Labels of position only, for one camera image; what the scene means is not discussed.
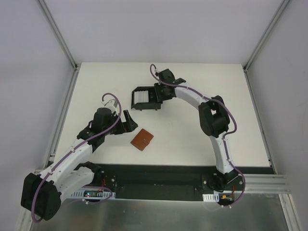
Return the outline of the black plastic card box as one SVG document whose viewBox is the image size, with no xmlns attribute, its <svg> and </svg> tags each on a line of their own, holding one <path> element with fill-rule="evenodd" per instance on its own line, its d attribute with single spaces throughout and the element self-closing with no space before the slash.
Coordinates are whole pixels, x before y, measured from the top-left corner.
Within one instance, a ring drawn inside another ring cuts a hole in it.
<svg viewBox="0 0 308 231">
<path fill-rule="evenodd" d="M 131 93 L 131 109 L 135 110 L 159 110 L 162 102 L 159 102 L 154 87 L 137 87 Z"/>
</svg>

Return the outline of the brown leather card holder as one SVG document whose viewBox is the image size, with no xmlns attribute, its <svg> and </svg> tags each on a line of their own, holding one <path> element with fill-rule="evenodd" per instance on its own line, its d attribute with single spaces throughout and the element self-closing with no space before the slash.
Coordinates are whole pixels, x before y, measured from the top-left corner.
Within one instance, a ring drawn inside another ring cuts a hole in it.
<svg viewBox="0 0 308 231">
<path fill-rule="evenodd" d="M 153 137 L 151 133 L 142 128 L 130 143 L 138 150 L 143 151 L 150 144 Z"/>
</svg>

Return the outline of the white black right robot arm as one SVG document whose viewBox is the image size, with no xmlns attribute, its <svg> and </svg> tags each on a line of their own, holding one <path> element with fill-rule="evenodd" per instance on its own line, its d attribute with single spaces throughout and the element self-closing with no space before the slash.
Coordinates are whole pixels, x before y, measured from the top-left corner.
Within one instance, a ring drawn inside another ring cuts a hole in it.
<svg viewBox="0 0 308 231">
<path fill-rule="evenodd" d="M 212 176 L 207 186 L 217 192 L 223 192 L 234 184 L 239 170 L 231 158 L 227 135 L 237 131 L 237 124 L 220 96 L 206 97 L 190 87 L 184 79 L 175 79 L 169 69 L 158 72 L 154 64 L 150 73 L 158 83 L 155 84 L 159 101 L 179 98 L 198 110 L 201 130 L 213 145 L 217 174 Z"/>
</svg>

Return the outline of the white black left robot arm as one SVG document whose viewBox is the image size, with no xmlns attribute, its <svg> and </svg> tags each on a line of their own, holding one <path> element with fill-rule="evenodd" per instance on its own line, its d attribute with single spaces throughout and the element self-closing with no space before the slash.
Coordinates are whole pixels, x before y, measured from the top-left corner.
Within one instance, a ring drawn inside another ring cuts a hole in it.
<svg viewBox="0 0 308 231">
<path fill-rule="evenodd" d="M 97 109 L 63 157 L 40 173 L 29 173 L 25 177 L 21 206 L 30 211 L 35 223 L 51 219 L 62 202 L 79 188 L 101 184 L 101 168 L 82 161 L 104 143 L 107 135 L 133 132 L 138 127 L 128 110 L 123 114 L 125 122 L 121 121 L 121 113 L 113 106 Z"/>
</svg>

